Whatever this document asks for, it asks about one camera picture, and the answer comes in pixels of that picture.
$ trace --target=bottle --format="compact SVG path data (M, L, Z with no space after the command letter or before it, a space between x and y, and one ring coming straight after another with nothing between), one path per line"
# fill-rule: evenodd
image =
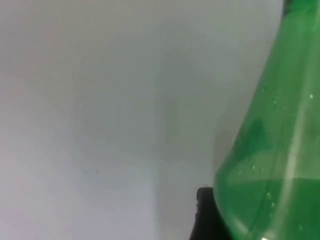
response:
M320 0L288 0L214 180L234 240L320 240Z

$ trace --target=gray background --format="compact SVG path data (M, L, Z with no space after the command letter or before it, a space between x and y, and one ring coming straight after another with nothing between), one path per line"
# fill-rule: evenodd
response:
M0 239L188 239L281 8L0 0Z

